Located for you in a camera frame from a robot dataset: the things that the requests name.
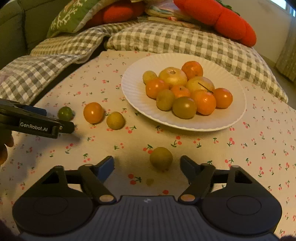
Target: gingham fabric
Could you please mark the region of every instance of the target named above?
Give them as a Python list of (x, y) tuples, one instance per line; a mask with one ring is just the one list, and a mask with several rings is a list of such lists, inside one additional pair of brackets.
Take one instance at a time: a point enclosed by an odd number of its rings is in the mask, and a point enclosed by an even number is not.
[(153, 53), (186, 53), (210, 60), (231, 74), (266, 89), (288, 102), (288, 97), (270, 68), (254, 48), (214, 33), (173, 25), (142, 22), (114, 34), (109, 49)]
[(0, 98), (30, 104), (70, 64), (88, 61), (105, 36), (134, 24), (134, 21), (105, 24), (75, 35), (44, 40), (29, 56), (19, 57), (0, 70), (0, 76), (9, 73), (0, 83)]
[(84, 63), (93, 51), (102, 43), (105, 36), (111, 37), (122, 29), (135, 25), (137, 22), (104, 24), (89, 28), (78, 34), (69, 34), (56, 38), (46, 39), (38, 44), (30, 53), (31, 56), (52, 54), (67, 54), (83, 56), (76, 63)]

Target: white plate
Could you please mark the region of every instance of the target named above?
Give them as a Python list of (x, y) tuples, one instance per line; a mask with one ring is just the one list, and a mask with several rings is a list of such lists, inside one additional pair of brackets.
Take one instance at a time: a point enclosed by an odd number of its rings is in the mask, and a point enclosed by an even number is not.
[[(216, 109), (209, 116), (195, 115), (192, 119), (185, 120), (176, 117), (172, 111), (159, 110), (156, 101), (146, 95), (142, 80), (145, 71), (152, 70), (158, 75), (167, 67), (181, 69), (184, 63), (191, 60), (202, 65), (203, 76), (209, 78), (215, 88), (226, 88), (232, 93), (233, 102), (227, 109)], [(244, 90), (233, 75), (209, 60), (187, 54), (156, 54), (138, 60), (124, 72), (121, 88), (128, 102), (143, 115), (164, 125), (189, 131), (216, 131), (227, 128), (242, 118), (247, 106)]]

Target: wall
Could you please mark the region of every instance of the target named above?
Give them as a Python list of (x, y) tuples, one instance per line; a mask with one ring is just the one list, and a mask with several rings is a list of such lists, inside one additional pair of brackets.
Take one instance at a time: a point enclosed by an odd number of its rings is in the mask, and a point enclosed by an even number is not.
[(222, 0), (255, 30), (259, 54), (276, 62), (285, 44), (291, 16), (270, 0)]

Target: plate of fruit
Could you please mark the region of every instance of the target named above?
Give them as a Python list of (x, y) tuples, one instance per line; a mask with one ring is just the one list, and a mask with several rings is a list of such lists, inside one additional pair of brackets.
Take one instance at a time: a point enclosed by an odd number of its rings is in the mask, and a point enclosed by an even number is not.
[(219, 65), (193, 55), (166, 53), (142, 58), (124, 72), (126, 100), (148, 118), (189, 131), (216, 131), (246, 111), (239, 81)]

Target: cherry print tablecloth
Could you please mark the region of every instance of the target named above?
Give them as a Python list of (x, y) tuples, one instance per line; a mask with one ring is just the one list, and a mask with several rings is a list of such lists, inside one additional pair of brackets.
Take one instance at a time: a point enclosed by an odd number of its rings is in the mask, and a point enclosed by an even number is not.
[[(117, 198), (123, 194), (178, 197), (188, 186), (179, 168), (179, 158), (187, 155), (218, 169), (240, 165), (281, 203), (283, 216), (275, 234), (296, 235), (296, 111), (260, 87), (239, 80), (247, 96), (247, 111), (230, 128), (201, 133), (160, 125), (138, 113), (125, 100), (120, 86), (125, 69), (147, 55), (150, 53), (104, 52), (36, 104), (51, 117), (56, 117), (59, 108), (71, 107), (75, 132), (61, 134), (58, 139), (13, 133), (15, 146), (0, 167), (1, 219), (17, 232), (13, 203), (49, 169), (55, 165), (77, 169), (85, 163), (96, 164), (107, 155), (115, 158), (115, 170), (105, 185)], [(106, 115), (121, 112), (126, 126), (113, 131), (105, 121), (87, 123), (83, 108), (89, 102), (100, 103)], [(159, 146), (174, 156), (165, 173), (149, 163), (149, 154)]]

